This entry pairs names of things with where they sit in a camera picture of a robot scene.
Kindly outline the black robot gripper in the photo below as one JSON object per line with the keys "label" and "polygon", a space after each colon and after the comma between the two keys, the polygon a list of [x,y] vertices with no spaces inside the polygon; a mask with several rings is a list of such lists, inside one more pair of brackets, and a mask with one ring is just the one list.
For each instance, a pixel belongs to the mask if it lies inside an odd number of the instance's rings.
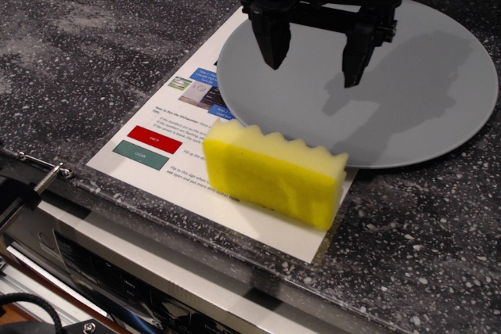
{"label": "black robot gripper", "polygon": [[344,87],[357,86],[380,43],[395,36],[402,0],[242,0],[265,63],[277,70],[290,47],[292,23],[346,35]]}

